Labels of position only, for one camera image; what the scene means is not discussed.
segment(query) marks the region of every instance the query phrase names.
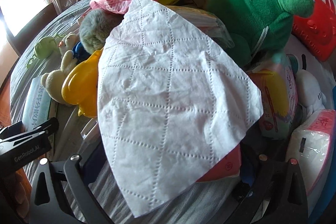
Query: gray fabric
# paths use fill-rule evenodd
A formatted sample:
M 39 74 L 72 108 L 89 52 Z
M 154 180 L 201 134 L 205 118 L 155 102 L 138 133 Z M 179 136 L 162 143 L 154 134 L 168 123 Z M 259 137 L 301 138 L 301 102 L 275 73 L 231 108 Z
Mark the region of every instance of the gray fabric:
M 23 108 L 32 78 L 60 67 L 60 56 L 51 55 L 47 60 L 39 60 L 29 70 L 26 63 L 33 54 L 36 42 L 42 37 L 62 34 L 68 30 L 77 18 L 87 10 L 90 0 L 82 0 L 53 20 L 29 45 L 18 61 L 10 82 L 10 111 L 12 122 L 22 119 Z M 85 144 L 80 132 L 89 121 L 88 118 L 77 115 L 77 107 L 58 106 L 57 118 L 59 130 L 55 136 L 54 160 L 65 160 L 73 153 L 82 151 Z M 31 162 L 25 167 L 25 172 L 32 182 L 38 161 Z M 154 212 L 140 218 L 134 218 L 112 175 L 110 166 L 106 163 L 100 175 L 90 185 L 93 195 L 97 198 L 106 213 L 116 224 L 220 224 L 236 206 L 235 201 L 228 199 L 232 189 L 240 178 L 224 178 L 215 182 L 197 183 L 176 199 L 164 204 Z M 84 221 L 69 187 L 64 184 L 65 193 L 75 216 Z

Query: metal bolt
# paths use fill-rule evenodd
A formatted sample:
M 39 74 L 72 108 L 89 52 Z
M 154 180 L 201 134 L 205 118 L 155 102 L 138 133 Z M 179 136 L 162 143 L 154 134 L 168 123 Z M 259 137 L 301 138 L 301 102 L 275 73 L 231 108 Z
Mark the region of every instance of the metal bolt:
M 80 155 L 74 154 L 70 157 L 70 160 L 79 160 Z
M 267 156 L 264 155 L 264 154 L 260 154 L 260 155 L 259 155 L 259 160 L 267 161 Z
M 40 165 L 45 165 L 48 162 L 47 158 L 43 158 L 40 160 Z
M 297 165 L 298 162 L 297 162 L 297 159 L 290 159 L 290 162 L 292 165 Z

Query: blue object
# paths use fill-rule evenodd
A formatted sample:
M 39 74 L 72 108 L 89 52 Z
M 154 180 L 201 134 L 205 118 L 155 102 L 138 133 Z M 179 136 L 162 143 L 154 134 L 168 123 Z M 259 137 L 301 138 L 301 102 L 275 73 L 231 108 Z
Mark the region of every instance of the blue object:
M 336 106 L 336 86 L 333 88 L 334 108 Z M 333 158 L 331 160 L 331 166 L 328 173 L 327 180 L 322 190 L 321 196 L 317 201 L 314 210 L 308 218 L 308 224 L 314 224 L 318 218 L 322 215 L 325 208 L 328 206 L 330 200 L 336 193 L 336 149 L 334 148 Z
M 84 49 L 83 44 L 80 41 L 72 48 L 72 52 L 73 57 L 78 59 L 77 65 L 91 56 L 91 54 Z

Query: white plush toy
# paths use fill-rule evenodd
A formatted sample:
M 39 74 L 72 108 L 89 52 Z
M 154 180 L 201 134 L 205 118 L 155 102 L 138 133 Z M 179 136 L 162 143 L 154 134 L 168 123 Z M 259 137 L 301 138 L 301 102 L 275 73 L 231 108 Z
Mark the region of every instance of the white plush toy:
M 303 113 L 304 120 L 307 120 L 315 111 L 325 109 L 327 99 L 321 92 L 319 82 L 306 70 L 298 70 L 295 77 L 296 89 L 299 104 L 306 108 Z
M 62 86 L 65 78 L 76 67 L 76 62 L 77 58 L 74 58 L 74 53 L 67 51 L 63 56 L 61 68 L 50 73 L 45 73 L 41 77 L 41 85 L 52 99 L 61 104 L 67 104 L 62 97 Z
M 62 39 L 62 41 L 58 44 L 59 51 L 61 52 L 62 57 L 67 51 L 72 50 L 78 40 L 79 37 L 74 32 L 70 32 Z

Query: wooden floor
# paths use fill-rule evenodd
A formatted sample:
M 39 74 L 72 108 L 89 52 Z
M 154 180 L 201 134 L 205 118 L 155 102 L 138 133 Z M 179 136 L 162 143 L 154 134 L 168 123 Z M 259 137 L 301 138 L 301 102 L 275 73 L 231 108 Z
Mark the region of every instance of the wooden floor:
M 0 122 L 4 127 L 11 125 L 11 113 L 9 107 L 10 82 L 11 80 L 9 78 L 0 94 Z

